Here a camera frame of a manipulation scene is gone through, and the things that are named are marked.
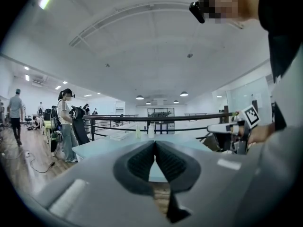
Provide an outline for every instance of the railing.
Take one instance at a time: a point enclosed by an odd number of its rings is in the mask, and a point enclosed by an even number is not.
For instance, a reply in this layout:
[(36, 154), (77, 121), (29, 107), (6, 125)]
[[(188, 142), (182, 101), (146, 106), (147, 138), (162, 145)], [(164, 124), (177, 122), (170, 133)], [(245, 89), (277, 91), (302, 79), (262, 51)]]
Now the railing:
[[(177, 117), (138, 117), (137, 114), (132, 115), (85, 115), (83, 116), (83, 120), (85, 122), (89, 121), (90, 124), (85, 123), (85, 127), (89, 126), (91, 131), (86, 131), (87, 133), (91, 134), (91, 139), (95, 140), (95, 135), (104, 136), (107, 135), (96, 133), (96, 131), (100, 130), (118, 130), (118, 131), (136, 131), (136, 129), (122, 129), (118, 128), (118, 126), (123, 126), (127, 122), (147, 122), (146, 129), (141, 130), (142, 132), (147, 132), (148, 127), (151, 122), (172, 122), (172, 121), (191, 121), (191, 120), (203, 120), (203, 119), (215, 119), (215, 118), (222, 118), (222, 117), (232, 116), (232, 113), (211, 113), (211, 114), (202, 114), (202, 115), (195, 115), (195, 116), (177, 116)], [(107, 125), (97, 125), (100, 123), (107, 123)], [(194, 130), (205, 130), (207, 127), (200, 127), (200, 128), (190, 128), (190, 129), (173, 129), (173, 130), (156, 130), (155, 132), (175, 132), (175, 131), (194, 131)], [(197, 140), (203, 140), (207, 136), (197, 137)]]

